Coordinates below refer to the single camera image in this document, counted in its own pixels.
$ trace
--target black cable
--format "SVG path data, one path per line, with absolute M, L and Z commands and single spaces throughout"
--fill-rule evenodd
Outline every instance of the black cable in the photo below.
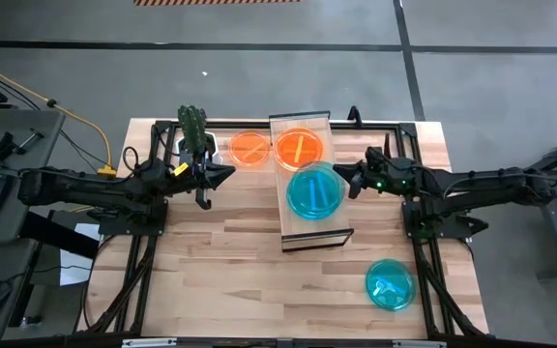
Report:
M 2 80 L 0 80 L 1 84 L 4 84 L 6 87 L 0 85 L 0 88 L 2 90 L 4 90 L 5 92 L 8 93 L 8 95 L 16 98 L 17 100 L 24 102 L 27 106 L 29 106 L 29 108 L 34 109 L 34 110 L 40 110 L 40 108 L 33 103 L 29 98 L 27 98 L 27 96 L 23 95 L 22 93 L 20 93 L 18 90 L 16 90 L 14 87 L 6 84 L 5 82 L 3 82 Z M 20 97 L 18 97 L 17 95 L 15 95 L 14 93 L 12 93 L 8 88 L 12 89 L 14 92 L 16 92 Z M 74 148 L 74 150 L 78 153 L 78 155 L 90 166 L 90 168 L 92 168 L 96 173 L 98 173 L 98 170 L 83 156 L 80 154 L 79 151 L 82 151 L 83 153 L 85 153 L 86 155 L 90 156 L 92 159 L 99 161 L 102 164 L 108 165 L 105 161 L 103 161 L 102 159 L 97 158 L 96 156 L 92 155 L 91 153 L 89 153 L 87 150 L 83 149 L 82 147 L 80 147 L 78 144 L 76 144 L 63 130 L 60 130 L 60 133 L 62 134 L 62 136 L 68 140 L 68 142 L 71 144 L 71 146 Z
M 96 174 L 98 174 L 98 169 L 96 169 L 96 168 L 92 165 L 92 163 L 89 162 L 89 160 L 87 160 L 85 157 L 83 157 L 83 155 L 81 154 L 81 152 L 78 151 L 78 148 L 76 148 L 76 146 L 74 146 L 73 143 L 72 143 L 66 136 L 64 136 L 64 138 L 70 142 L 70 145 L 71 145 L 72 148 L 76 151 L 76 153 L 78 154 L 78 156 L 79 156 L 82 160 L 84 160 L 85 163 L 87 163 L 87 165 L 89 165 L 89 167 L 92 168 L 92 169 L 96 172 Z
M 164 132 L 164 130 L 159 131 L 159 128 L 156 127 L 156 125 L 152 125 L 152 131 L 155 132 L 156 137 L 159 139 L 159 142 L 162 144 L 162 147 L 164 148 L 165 152 L 167 152 L 171 156 L 180 157 L 180 154 L 176 154 L 173 151 L 171 151 L 171 149 L 168 149 L 166 143 L 164 142 L 164 140 L 162 140 L 162 133 Z
M 132 151 L 132 153 L 134 154 L 134 167 L 131 167 L 128 164 L 128 160 L 126 159 L 126 153 L 128 151 Z M 122 154 L 122 162 L 131 172 L 136 172 L 139 169 L 139 153 L 137 153 L 136 149 L 134 149 L 134 147 L 132 146 L 125 147 L 124 153 Z
M 80 269 L 80 270 L 92 271 L 91 269 L 88 269 L 88 268 L 85 268 L 85 267 L 80 267 L 80 266 L 74 266 L 74 265 L 72 265 L 72 266 L 55 266 L 55 267 L 51 267 L 51 268 L 46 269 L 46 270 L 34 271 L 34 272 L 32 272 L 32 274 L 50 272 L 50 271 L 53 271 L 53 270 L 56 270 L 56 269 L 67 270 L 67 269 L 71 269 L 71 268 L 77 268 L 77 269 Z M 19 273 L 19 274 L 17 274 L 17 275 L 13 275 L 13 276 L 9 277 L 8 279 L 6 279 L 5 281 L 8 282 L 8 281 L 10 281 L 10 280 L 12 280 L 12 279 L 14 279 L 14 278 L 16 278 L 16 277 L 25 276 L 25 275 L 27 275 L 28 273 L 29 273 L 29 271 L 23 272 L 23 273 Z
M 96 156 L 92 155 L 90 152 L 88 152 L 87 150 L 83 149 L 83 148 L 80 147 L 78 144 L 76 144 L 76 143 L 74 142 L 74 140 L 72 140 L 72 139 L 70 138 L 70 136 L 67 135 L 63 130 L 60 130 L 60 133 L 62 134 L 62 136 L 64 136 L 64 138 L 65 138 L 66 140 L 68 140 L 68 142 L 71 143 L 71 145 L 73 145 L 73 147 L 75 147 L 75 148 L 77 148 L 78 150 L 80 150 L 81 152 L 85 153 L 85 155 L 91 157 L 92 159 L 97 160 L 98 162 L 100 162 L 100 163 L 102 163 L 102 164 L 104 164 L 104 165 L 108 165 L 104 160 L 97 158 Z
M 152 127 L 153 127 L 153 129 L 157 132 L 157 134 L 158 134 L 158 136 L 159 136 L 159 140 L 161 141 L 160 133 L 158 132 L 158 128 L 156 128 L 156 126 L 152 126 Z M 161 141 L 161 144 L 164 146 L 164 150 L 165 150 L 166 152 L 172 154 L 173 156 L 179 156 L 179 155 L 177 155 L 177 154 L 173 154 L 170 150 L 168 150 L 168 149 L 166 148 L 166 144 L 164 144 L 163 141 Z M 136 153 L 136 158 L 137 158 L 136 164 L 138 164 L 138 153 L 136 152 L 136 150 L 134 150 L 134 152 Z M 126 151 L 123 152 L 122 157 L 123 157 L 123 159 L 126 158 Z M 69 178 L 69 179 L 73 179 L 73 180 L 78 180 L 78 181 L 86 182 L 86 183 L 111 184 L 111 185 L 115 185 L 115 184 L 122 184 L 122 183 L 125 183 L 128 179 L 130 179 L 130 178 L 131 178 L 132 176 L 134 176 L 135 174 L 138 174 L 138 173 L 140 173 L 140 172 L 143 172 L 143 171 L 146 171 L 146 170 L 150 169 L 150 168 L 152 167 L 152 165 L 153 165 L 153 161 L 154 161 L 153 159 L 150 161 L 150 164 L 149 164 L 149 166 L 148 166 L 147 168 L 134 170 L 134 171 L 132 171 L 131 174 L 129 174 L 129 176 L 127 176 L 126 178 L 117 179 L 117 180 L 110 180 L 110 181 L 95 180 L 95 179 L 88 179 L 88 178 L 83 178 L 83 177 L 77 177 L 77 176 L 74 176 L 74 175 L 71 175 L 71 174 L 67 174 L 67 173 L 65 173 L 65 172 L 51 170 L 51 169 L 49 169 L 48 167 L 38 168 L 38 169 L 34 169 L 34 168 L 23 168 L 23 169 L 18 170 L 18 176 L 19 176 L 19 177 L 22 177 L 22 175 L 23 175 L 24 173 L 31 172 L 31 171 L 37 171 L 37 172 L 41 172 L 41 173 L 59 175 L 59 176 L 65 177 L 65 178 Z
M 85 310 L 87 305 L 87 292 L 89 291 L 89 281 L 92 278 L 92 273 L 94 272 L 94 264 L 96 263 L 96 259 L 98 258 L 98 255 L 100 255 L 103 247 L 106 246 L 106 244 L 114 237 L 115 236 L 108 236 L 104 238 L 104 241 L 100 244 L 100 246 L 98 246 L 98 251 L 96 251 L 96 257 L 94 257 L 94 260 L 92 261 L 92 270 L 89 272 L 89 277 L 87 278 L 87 284 L 85 284 L 81 292 L 81 310 L 83 312 L 83 319 L 85 320 L 85 325 L 87 326 L 87 329 L 91 327 L 91 325 L 89 325 L 89 319 L 87 318 L 87 310 Z
M 4 86 L 10 88 L 11 90 L 17 92 L 17 93 L 18 93 L 22 98 L 24 98 L 27 102 L 31 103 L 31 104 L 33 105 L 33 108 L 40 110 L 40 108 L 39 108 L 32 100 L 30 100 L 29 98 L 27 98 L 27 96 L 23 95 L 23 94 L 20 93 L 18 90 L 16 90 L 15 87 L 13 87 L 13 86 L 9 85 L 8 83 L 2 81 L 1 79 L 0 79 L 0 83 L 1 83 L 2 85 L 4 85 Z
M 12 93 L 8 88 L 0 85 L 0 89 L 4 90 L 9 96 L 19 100 L 20 102 L 25 103 L 25 105 L 29 106 L 29 108 L 33 109 L 33 110 L 40 110 L 40 108 L 35 105 L 32 101 L 29 101 L 23 94 L 21 94 L 20 92 L 18 92 L 17 90 L 14 90 L 15 92 L 17 92 L 19 95 L 21 95 L 21 97 L 15 95 L 14 93 Z

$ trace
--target petri dish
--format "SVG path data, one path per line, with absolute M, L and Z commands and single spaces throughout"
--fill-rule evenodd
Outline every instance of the petri dish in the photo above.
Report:
M 329 217 L 340 206 L 345 183 L 330 163 L 308 163 L 298 170 L 287 186 L 287 204 L 300 218 Z
M 275 142 L 277 162 L 285 169 L 296 171 L 303 165 L 319 161 L 324 144 L 319 135 L 305 128 L 284 130 Z
M 242 166 L 263 164 L 270 154 L 270 141 L 256 131 L 242 131 L 229 140 L 229 156 Z
M 408 307 L 416 296 L 416 284 L 410 270 L 401 262 L 384 259 L 366 272 L 365 289 L 380 308 L 398 311 Z

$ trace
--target butcher block tabletop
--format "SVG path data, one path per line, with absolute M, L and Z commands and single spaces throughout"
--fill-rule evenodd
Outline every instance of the butcher block tabletop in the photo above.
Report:
M 131 119 L 129 124 L 124 147 L 133 146 L 141 161 L 149 154 L 150 128 L 156 121 Z M 417 122 L 416 128 L 424 165 L 450 170 L 442 125 Z M 229 139 L 245 130 L 206 131 L 216 135 L 222 163 L 231 164 Z M 257 131 L 270 136 L 269 129 Z M 382 146 L 384 135 L 382 130 L 333 130 L 337 162 L 363 160 L 366 147 Z M 210 211 L 199 208 L 193 194 L 168 198 L 142 334 L 426 338 L 420 295 L 406 309 L 390 312 L 376 307 L 365 291 L 365 273 L 380 259 L 403 262 L 416 276 L 412 244 L 403 232 L 401 198 L 371 189 L 363 190 L 356 200 L 345 197 L 342 204 L 355 230 L 345 246 L 283 253 L 274 166 L 269 156 L 261 166 L 238 167 L 209 193 Z M 118 176 L 129 173 L 120 163 Z M 131 239 L 115 237 L 96 260 L 87 300 L 90 322 L 98 319 L 122 287 Z M 439 248 L 449 292 L 475 326 L 486 332 L 470 252 L 454 240 L 440 240 Z M 430 293 L 436 324 L 442 330 L 439 301 L 432 289 Z M 129 309 L 127 326 L 134 308 Z

